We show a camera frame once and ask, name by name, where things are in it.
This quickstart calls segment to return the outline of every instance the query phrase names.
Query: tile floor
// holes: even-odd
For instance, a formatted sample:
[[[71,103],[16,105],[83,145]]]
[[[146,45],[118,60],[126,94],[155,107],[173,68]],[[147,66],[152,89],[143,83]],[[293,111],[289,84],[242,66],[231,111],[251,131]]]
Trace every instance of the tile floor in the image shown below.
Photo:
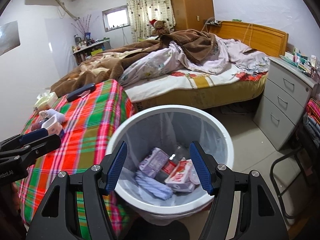
[[[225,126],[232,138],[235,150],[233,170],[243,173],[249,173],[251,170],[259,171],[279,205],[276,192],[271,184],[269,173],[271,164],[276,159],[283,156],[283,154],[288,150],[281,150],[280,152],[276,151],[267,137],[252,121],[252,116],[249,114],[244,116],[224,115],[220,112],[218,107],[213,108],[210,114]],[[299,174],[299,172],[300,169],[293,158],[288,158],[278,163],[275,166],[274,175],[280,191],[281,188],[285,189],[286,186],[288,186]],[[311,190],[306,186],[302,175],[299,175],[283,196],[287,213],[295,214],[301,210],[301,208],[308,203],[310,195]],[[239,213],[239,202],[240,194],[239,192],[236,192],[229,231],[226,239],[234,237]],[[198,240],[208,214],[208,211],[202,211],[191,217],[180,220],[187,226],[190,232],[190,240]],[[293,220],[286,221],[287,228],[289,228],[293,222]]]

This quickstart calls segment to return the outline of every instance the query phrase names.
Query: cabinet top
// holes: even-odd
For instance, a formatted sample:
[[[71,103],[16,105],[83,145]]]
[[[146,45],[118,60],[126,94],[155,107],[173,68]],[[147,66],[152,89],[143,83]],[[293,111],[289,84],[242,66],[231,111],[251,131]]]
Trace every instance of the cabinet top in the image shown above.
[[[317,82],[315,82],[312,78],[307,77],[306,75],[301,73],[297,67],[289,64],[288,62],[285,62],[283,59],[277,58],[277,57],[269,57],[269,59],[272,62],[276,63],[277,65],[290,71],[292,74],[297,76],[299,79],[301,79],[303,82],[305,82],[312,89],[317,85]]]

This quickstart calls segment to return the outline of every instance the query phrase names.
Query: trash can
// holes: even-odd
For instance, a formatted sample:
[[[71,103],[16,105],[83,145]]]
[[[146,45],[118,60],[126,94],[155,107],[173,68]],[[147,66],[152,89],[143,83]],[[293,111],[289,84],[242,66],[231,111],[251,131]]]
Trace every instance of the trash can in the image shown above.
[[[156,225],[167,225],[173,220],[202,210],[214,196],[201,185],[191,193],[176,193],[168,200],[141,192],[134,179],[139,163],[153,147],[172,153],[177,143],[189,147],[198,141],[207,154],[218,163],[233,168],[234,150],[229,133],[210,114],[189,106],[156,106],[141,111],[124,123],[112,135],[106,154],[111,154],[119,141],[128,146],[115,191],[144,219]]]

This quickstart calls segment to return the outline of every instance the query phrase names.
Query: curtain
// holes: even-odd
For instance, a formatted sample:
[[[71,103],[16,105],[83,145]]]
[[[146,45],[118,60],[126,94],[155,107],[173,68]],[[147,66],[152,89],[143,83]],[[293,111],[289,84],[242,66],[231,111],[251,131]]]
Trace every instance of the curtain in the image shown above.
[[[166,21],[169,29],[176,24],[171,0],[127,0],[127,4],[134,42],[151,35],[153,19]]]

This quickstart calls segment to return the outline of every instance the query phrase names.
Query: wooden wardrobe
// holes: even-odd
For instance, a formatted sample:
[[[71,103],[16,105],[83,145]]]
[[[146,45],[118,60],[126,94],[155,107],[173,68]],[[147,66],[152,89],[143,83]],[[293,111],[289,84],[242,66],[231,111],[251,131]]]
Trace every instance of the wooden wardrobe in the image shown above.
[[[176,19],[176,31],[195,29],[200,31],[204,20],[214,16],[212,0],[171,0]]]

